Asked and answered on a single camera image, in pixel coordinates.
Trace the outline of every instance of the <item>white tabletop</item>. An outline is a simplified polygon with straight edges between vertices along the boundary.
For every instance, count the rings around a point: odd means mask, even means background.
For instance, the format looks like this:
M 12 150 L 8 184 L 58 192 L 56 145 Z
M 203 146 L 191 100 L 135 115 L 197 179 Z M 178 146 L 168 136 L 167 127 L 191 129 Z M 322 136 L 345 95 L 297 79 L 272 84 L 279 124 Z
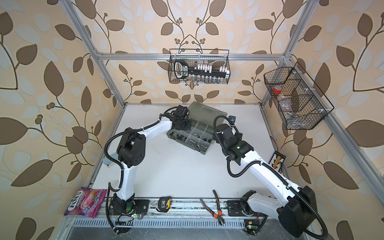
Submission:
M 209 105 L 229 115 L 236 116 L 236 126 L 248 142 L 267 162 L 274 148 L 258 105 Z M 146 126 L 159 118 L 159 114 L 170 105 L 128 105 L 116 133 L 126 128 Z M 120 137 L 109 148 L 114 152 Z M 235 162 L 231 163 L 233 173 L 241 171 Z M 94 189 L 108 188 L 108 182 L 117 185 L 120 168 L 102 165 Z M 138 165 L 134 184 L 135 197 L 213 197 L 212 189 L 220 198 L 241 197 L 249 190 L 265 196 L 270 191 L 250 172 L 232 178 L 227 172 L 227 163 L 220 145 L 211 145 L 205 155 L 194 151 L 167 137 L 166 132 L 146 144 L 146 155 Z

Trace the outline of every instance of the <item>black wire basket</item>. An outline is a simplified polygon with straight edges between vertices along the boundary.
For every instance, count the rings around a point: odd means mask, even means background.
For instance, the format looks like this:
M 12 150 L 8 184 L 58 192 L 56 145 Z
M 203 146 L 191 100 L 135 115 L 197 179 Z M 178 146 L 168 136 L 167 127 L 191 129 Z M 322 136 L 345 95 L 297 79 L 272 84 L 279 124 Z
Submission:
M 231 75 L 229 50 L 198 50 L 176 48 L 169 50 L 169 82 L 228 84 Z
M 296 63 L 293 68 L 280 67 L 264 74 L 265 86 L 287 130 L 311 130 L 334 109 L 309 75 L 313 86 L 304 82 L 300 76 L 302 70 Z M 320 102 L 316 95 L 324 97 L 322 99 L 327 100 L 329 106 Z

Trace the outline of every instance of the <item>candy bag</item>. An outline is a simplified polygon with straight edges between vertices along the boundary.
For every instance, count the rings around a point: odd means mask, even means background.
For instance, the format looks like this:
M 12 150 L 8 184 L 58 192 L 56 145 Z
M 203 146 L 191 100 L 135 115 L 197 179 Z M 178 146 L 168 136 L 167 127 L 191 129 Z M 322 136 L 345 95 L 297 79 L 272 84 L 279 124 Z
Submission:
M 94 218 L 106 193 L 106 189 L 80 188 L 64 215 L 82 215 Z

